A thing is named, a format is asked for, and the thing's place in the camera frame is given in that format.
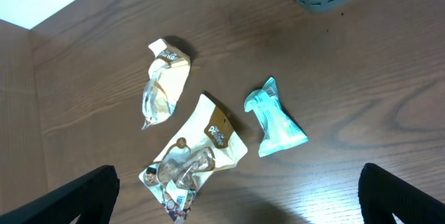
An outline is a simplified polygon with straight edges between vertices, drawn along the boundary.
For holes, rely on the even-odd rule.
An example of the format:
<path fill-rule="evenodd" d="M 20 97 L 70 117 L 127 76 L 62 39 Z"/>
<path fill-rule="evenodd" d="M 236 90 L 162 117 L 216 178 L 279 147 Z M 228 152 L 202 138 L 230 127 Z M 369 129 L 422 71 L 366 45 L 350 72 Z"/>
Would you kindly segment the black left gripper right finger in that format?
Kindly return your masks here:
<path fill-rule="evenodd" d="M 362 168 L 358 198 L 366 224 L 444 222 L 444 203 L 374 163 Z"/>

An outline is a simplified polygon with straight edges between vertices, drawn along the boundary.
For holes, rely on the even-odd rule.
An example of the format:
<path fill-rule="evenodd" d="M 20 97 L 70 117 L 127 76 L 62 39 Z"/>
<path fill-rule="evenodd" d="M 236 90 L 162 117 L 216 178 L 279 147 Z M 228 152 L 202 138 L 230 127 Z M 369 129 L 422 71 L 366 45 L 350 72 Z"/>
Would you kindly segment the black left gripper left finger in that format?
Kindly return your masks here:
<path fill-rule="evenodd" d="M 100 166 L 6 214 L 2 223 L 108 223 L 120 180 L 114 166 Z"/>

